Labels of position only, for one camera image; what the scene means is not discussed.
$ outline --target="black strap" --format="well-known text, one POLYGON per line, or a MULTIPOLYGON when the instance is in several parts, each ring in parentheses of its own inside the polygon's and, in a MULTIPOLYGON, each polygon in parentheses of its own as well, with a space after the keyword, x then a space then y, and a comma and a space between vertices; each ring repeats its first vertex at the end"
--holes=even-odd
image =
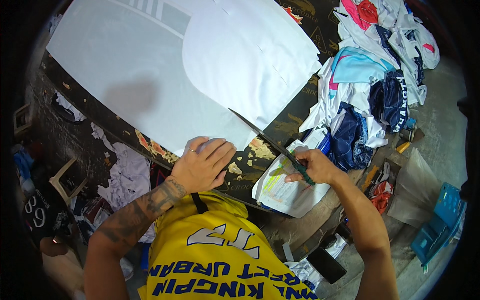
POLYGON ((195 206, 197 207, 197 211, 199 214, 203 214, 204 212, 207 212, 208 211, 208 207, 207 205, 205 204, 205 202, 203 202, 201 199, 200 199, 200 196, 198 195, 197 192, 194 192, 191 194, 192 195, 192 199, 193 199, 193 203, 195 203, 195 206))

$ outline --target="green scissor handle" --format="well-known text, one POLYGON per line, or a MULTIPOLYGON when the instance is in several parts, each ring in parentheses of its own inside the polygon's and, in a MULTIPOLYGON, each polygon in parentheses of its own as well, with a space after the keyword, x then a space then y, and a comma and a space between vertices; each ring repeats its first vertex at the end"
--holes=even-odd
POLYGON ((307 174, 307 167, 303 166, 299 163, 294 164, 295 169, 300 172, 300 174, 303 176, 303 179, 309 184, 309 185, 315 185, 315 182, 308 176, 307 174))

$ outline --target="tattoo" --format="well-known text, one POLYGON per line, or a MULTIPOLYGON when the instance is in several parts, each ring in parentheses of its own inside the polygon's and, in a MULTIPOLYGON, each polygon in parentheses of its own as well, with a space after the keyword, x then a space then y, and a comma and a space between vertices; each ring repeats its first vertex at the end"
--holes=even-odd
POLYGON ((123 256, 137 243, 155 219, 185 195, 186 191, 182 185, 168 179, 114 213, 97 231, 117 244, 118 248, 115 250, 123 256))

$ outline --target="yellow shirt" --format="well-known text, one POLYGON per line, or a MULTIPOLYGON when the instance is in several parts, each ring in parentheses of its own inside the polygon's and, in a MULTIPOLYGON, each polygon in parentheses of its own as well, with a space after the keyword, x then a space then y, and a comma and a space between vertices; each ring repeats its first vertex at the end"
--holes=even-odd
POLYGON ((198 214, 191 196, 155 222, 145 299, 318 299, 273 253, 265 235, 246 219, 245 205, 199 193, 208 211, 198 214))

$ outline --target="scissors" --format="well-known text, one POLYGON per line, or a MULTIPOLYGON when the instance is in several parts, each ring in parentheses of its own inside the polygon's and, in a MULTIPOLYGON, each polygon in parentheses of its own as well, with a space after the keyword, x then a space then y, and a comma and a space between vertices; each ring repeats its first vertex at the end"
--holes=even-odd
POLYGON ((285 155, 291 162, 295 170, 300 172, 300 174, 303 176, 305 181, 310 184, 310 185, 315 185, 315 182, 308 176, 307 174, 307 167, 302 165, 296 158, 288 151, 286 148, 279 146, 273 139, 271 139, 268 135, 266 135, 263 131, 261 131, 257 126, 253 125, 250 123, 247 119, 245 119, 241 114, 237 113, 236 111, 232 110, 229 108, 231 112, 237 115, 242 121, 244 121, 250 128, 253 129, 253 131, 257 132, 258 135, 260 135, 265 141, 267 141, 273 148, 275 148, 278 152, 281 154, 285 155))

